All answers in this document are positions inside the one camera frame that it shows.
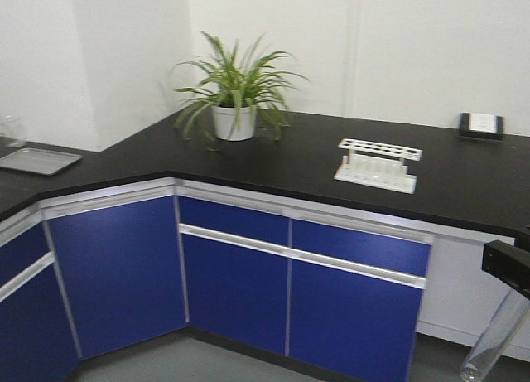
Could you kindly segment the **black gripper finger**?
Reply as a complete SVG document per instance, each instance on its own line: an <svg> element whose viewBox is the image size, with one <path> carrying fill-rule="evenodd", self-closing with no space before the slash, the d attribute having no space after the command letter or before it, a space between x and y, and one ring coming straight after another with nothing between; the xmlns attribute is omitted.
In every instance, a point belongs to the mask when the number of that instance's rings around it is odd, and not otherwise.
<svg viewBox="0 0 530 382"><path fill-rule="evenodd" d="M530 225L518 229L517 240L530 240Z"/></svg>
<svg viewBox="0 0 530 382"><path fill-rule="evenodd" d="M529 299L529 252L494 240L484 245L481 268Z"/></svg>

